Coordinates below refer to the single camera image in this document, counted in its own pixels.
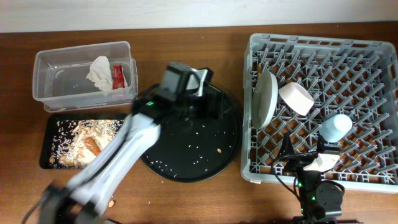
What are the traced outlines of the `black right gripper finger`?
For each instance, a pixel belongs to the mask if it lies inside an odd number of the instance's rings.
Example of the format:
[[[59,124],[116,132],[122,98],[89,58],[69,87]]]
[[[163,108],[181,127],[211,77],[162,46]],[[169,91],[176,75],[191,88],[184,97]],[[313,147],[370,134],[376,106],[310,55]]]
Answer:
[[[284,134],[282,145],[280,147],[281,156],[291,156],[294,155],[294,148],[288,133]]]
[[[317,151],[327,151],[327,150],[328,146],[326,145],[326,141],[321,135],[319,135],[317,139]]]

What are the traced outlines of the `light blue cup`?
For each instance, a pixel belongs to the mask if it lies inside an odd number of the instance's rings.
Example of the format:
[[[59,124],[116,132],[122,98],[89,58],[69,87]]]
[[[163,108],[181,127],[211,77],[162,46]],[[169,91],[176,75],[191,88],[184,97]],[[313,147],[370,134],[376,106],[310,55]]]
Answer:
[[[327,142],[336,143],[353,127],[351,118],[345,114],[336,114],[322,122],[320,136]]]

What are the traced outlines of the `pink bowl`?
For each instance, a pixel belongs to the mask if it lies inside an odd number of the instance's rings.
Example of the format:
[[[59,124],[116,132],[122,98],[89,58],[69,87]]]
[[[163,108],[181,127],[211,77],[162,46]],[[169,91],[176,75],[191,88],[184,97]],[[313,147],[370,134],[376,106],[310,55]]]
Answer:
[[[312,95],[298,83],[290,82],[278,92],[285,103],[299,115],[307,115],[314,104]]]

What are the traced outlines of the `white plate with food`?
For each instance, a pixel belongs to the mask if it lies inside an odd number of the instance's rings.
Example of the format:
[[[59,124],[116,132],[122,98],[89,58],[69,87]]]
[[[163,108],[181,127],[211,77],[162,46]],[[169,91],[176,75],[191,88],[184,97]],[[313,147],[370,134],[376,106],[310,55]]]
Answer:
[[[251,121],[254,129],[265,128],[272,120],[278,97],[275,75],[263,72],[256,83],[252,96]]]

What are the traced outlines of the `red snack wrapper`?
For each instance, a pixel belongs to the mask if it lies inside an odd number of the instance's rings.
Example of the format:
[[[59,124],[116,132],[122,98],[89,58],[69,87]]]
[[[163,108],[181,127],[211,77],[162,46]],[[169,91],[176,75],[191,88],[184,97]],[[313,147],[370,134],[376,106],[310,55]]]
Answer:
[[[113,65],[113,89],[117,90],[126,87],[124,71],[122,65]]]

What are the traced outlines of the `white napkin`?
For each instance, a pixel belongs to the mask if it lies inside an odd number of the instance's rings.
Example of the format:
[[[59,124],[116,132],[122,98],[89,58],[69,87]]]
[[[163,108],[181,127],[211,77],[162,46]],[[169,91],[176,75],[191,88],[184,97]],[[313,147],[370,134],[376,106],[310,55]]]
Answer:
[[[106,56],[97,57],[90,65],[90,71],[86,76],[101,91],[113,89],[113,78],[109,60]]]

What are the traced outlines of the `orange carrot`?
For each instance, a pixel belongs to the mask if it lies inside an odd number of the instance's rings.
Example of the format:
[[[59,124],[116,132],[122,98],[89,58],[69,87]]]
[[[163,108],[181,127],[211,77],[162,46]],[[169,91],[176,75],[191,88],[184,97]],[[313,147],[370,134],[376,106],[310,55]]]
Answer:
[[[85,146],[95,156],[97,156],[101,152],[101,149],[97,145],[96,141],[91,137],[85,139]]]

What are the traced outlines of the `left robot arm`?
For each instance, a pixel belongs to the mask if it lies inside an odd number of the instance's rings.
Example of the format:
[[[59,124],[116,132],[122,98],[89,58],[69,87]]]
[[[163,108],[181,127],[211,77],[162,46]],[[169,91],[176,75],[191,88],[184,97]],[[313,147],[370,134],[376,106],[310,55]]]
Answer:
[[[59,188],[50,184],[22,219],[39,211],[39,223],[107,223],[103,214],[114,191],[172,120],[220,119],[219,93],[206,94],[210,68],[170,62],[159,84],[140,93],[113,140],[88,166]]]

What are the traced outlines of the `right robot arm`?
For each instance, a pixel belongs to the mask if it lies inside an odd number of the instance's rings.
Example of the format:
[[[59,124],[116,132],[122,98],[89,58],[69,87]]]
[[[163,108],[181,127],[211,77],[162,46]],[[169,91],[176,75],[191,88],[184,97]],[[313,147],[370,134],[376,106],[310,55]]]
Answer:
[[[345,188],[335,181],[323,180],[322,174],[338,162],[339,148],[328,145],[320,136],[315,151],[296,153],[290,136],[284,134],[277,158],[285,163],[285,172],[295,174],[292,192],[300,202],[302,214],[293,217],[292,222],[336,223],[336,218],[342,214]]]

